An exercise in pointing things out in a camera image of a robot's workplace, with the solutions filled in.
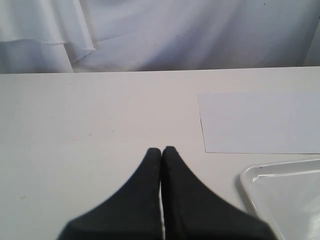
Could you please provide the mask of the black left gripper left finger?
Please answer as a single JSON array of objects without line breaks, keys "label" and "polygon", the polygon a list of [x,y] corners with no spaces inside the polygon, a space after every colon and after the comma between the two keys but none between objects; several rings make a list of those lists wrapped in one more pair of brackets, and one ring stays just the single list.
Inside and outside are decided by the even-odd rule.
[{"label": "black left gripper left finger", "polygon": [[109,199],[69,221],[60,240],[159,240],[161,151],[149,148],[128,181]]}]

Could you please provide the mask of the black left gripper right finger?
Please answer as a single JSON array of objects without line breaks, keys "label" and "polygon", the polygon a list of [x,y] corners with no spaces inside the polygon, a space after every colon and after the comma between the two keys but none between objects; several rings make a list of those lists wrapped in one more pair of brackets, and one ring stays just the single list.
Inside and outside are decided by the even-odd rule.
[{"label": "black left gripper right finger", "polygon": [[173,146],[162,153],[161,195],[167,240],[276,239],[267,223],[205,186]]}]

